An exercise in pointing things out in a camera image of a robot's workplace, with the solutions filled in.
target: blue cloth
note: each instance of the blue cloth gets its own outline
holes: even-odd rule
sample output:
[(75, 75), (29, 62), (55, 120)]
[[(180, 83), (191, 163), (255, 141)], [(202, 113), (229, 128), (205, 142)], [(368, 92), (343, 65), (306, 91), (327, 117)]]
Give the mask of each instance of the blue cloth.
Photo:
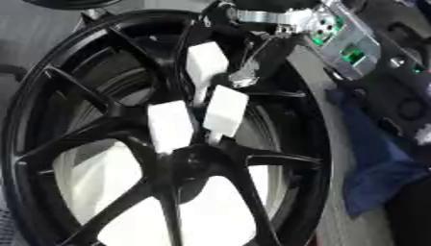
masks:
[(376, 209), (404, 185), (429, 174), (399, 149), (353, 99), (338, 89), (328, 89), (326, 97), (342, 111), (357, 161), (343, 185), (345, 206), (352, 218)]

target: black alloy wheel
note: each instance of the black alloy wheel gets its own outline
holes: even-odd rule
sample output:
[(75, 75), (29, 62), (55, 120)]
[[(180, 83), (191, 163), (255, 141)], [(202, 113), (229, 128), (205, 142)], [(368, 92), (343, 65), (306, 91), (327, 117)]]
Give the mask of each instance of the black alloy wheel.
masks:
[(56, 10), (89, 10), (107, 7), (121, 0), (24, 0), (41, 7)]
[[(101, 230), (148, 197), (162, 205), (171, 245), (185, 245), (178, 208), (193, 195), (183, 197), (179, 190), (197, 184), (199, 192), (212, 176), (229, 180), (254, 218), (256, 235), (246, 245), (303, 246), (310, 240), (328, 196), (330, 145), (317, 102), (289, 63), (263, 87), (244, 91), (251, 101), (243, 125), (261, 146), (246, 147), (238, 139), (209, 146), (199, 129), (190, 147), (168, 158), (153, 151), (146, 107), (178, 98), (171, 76), (174, 50), (194, 18), (192, 12), (141, 11), (99, 19), (58, 45), (24, 79), (5, 119), (2, 168), (9, 207), (32, 246), (104, 245), (97, 239)], [(261, 42), (235, 27), (219, 27), (211, 40), (230, 59), (231, 70), (249, 42)], [(136, 102), (125, 103), (137, 93)], [(202, 111), (190, 107), (196, 126)], [(82, 224), (65, 201), (63, 174), (53, 163), (104, 139), (125, 144), (143, 175)], [(69, 172), (79, 163), (61, 165)], [(253, 165), (275, 168), (283, 177), (286, 189), (272, 215), (251, 180)]]

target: gray floor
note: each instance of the gray floor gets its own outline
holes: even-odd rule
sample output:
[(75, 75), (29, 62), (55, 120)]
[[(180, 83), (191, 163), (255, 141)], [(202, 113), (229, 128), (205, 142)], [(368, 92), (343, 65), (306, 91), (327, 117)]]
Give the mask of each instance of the gray floor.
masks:
[[(373, 7), (382, 6), (388, 0), (373, 0)], [(145, 8), (166, 8), (200, 10), (206, 0), (127, 0), (112, 8), (113, 12)], [(394, 8), (372, 8), (373, 25), (392, 19), (399, 19)], [(406, 12), (406, 21), (417, 21), (417, 14)], [(0, 63), (20, 64), (32, 67), (54, 45), (67, 37), (75, 28), (77, 12), (45, 10), (25, 4), (20, 0), (1, 0), (0, 3)], [(331, 141), (334, 148), (334, 183), (330, 199), (318, 229), (322, 246), (391, 246), (391, 236), (386, 225), (384, 212), (376, 210), (355, 221), (350, 220), (342, 203), (342, 180), (354, 164), (348, 148), (348, 139), (343, 133), (339, 112), (326, 104), (322, 89), (331, 82), (321, 73), (321, 64), (304, 50), (293, 53), (297, 69), (310, 83), (325, 112), (327, 125), (332, 130)], [(8, 102), (18, 84), (11, 77), (0, 75), (0, 118), (5, 114)]]

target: silver metal part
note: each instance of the silver metal part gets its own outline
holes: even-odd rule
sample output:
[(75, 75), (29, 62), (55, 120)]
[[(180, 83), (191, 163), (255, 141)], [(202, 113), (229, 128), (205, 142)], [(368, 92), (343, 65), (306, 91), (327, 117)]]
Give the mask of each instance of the silver metal part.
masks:
[[(381, 55), (380, 44), (373, 37), (370, 27), (340, 1), (327, 2), (330, 5), (322, 6), (317, 11), (317, 16), (332, 14), (342, 20), (342, 27), (322, 43), (316, 43), (312, 37), (307, 37), (308, 46), (340, 75), (348, 80), (358, 80), (372, 71), (378, 63)], [(363, 56), (358, 61), (348, 61), (342, 53), (349, 47), (354, 47)]]
[(427, 145), (431, 143), (431, 124), (425, 125), (416, 135), (418, 145)]
[(260, 65), (256, 60), (249, 59), (239, 71), (229, 76), (229, 81), (232, 82), (235, 88), (253, 86), (259, 80), (256, 77), (256, 71), (259, 68)]
[(311, 9), (300, 11), (278, 12), (252, 12), (237, 10), (236, 18), (241, 22), (247, 23), (270, 23), (292, 27), (294, 33), (306, 31), (307, 23), (313, 18), (314, 13)]

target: white foam block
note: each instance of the white foam block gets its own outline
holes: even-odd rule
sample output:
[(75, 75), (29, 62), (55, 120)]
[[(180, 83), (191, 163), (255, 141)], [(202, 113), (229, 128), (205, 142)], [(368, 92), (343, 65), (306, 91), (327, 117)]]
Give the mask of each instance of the white foam block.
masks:
[(229, 61), (216, 42), (207, 42), (189, 48), (186, 70), (196, 88), (195, 104), (204, 101), (211, 78), (227, 71)]
[(148, 107), (148, 123), (157, 153), (169, 154), (191, 143), (193, 126), (184, 101)]
[(204, 128), (212, 135), (235, 136), (248, 103), (246, 94), (225, 86), (217, 86), (204, 120)]

